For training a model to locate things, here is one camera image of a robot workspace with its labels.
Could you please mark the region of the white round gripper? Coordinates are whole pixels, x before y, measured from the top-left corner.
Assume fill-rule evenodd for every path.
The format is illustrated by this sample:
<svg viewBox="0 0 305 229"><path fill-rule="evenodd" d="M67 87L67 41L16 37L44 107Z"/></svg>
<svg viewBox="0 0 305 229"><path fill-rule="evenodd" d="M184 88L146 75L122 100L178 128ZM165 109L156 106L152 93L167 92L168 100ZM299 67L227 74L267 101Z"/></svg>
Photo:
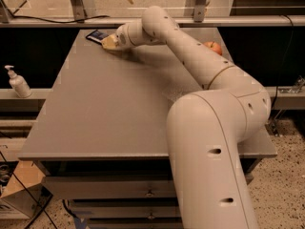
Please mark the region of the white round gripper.
<svg viewBox="0 0 305 229"><path fill-rule="evenodd" d="M129 37L130 24L124 24L120 26L115 34L111 34L101 40L102 47L108 51L115 51L117 47L121 50L131 49L133 43Z"/></svg>

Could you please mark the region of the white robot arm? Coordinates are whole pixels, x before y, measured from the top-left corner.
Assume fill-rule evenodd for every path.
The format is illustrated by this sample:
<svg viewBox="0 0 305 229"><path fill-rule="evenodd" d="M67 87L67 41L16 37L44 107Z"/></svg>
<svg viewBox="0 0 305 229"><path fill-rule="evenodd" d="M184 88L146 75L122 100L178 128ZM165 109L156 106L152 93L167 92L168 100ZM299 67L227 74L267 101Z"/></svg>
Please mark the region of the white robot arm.
<svg viewBox="0 0 305 229"><path fill-rule="evenodd" d="M265 88L234 63L183 32L162 8L104 38L108 51L166 45L201 86L167 117L168 152L184 229L259 229L237 145L271 112Z"/></svg>

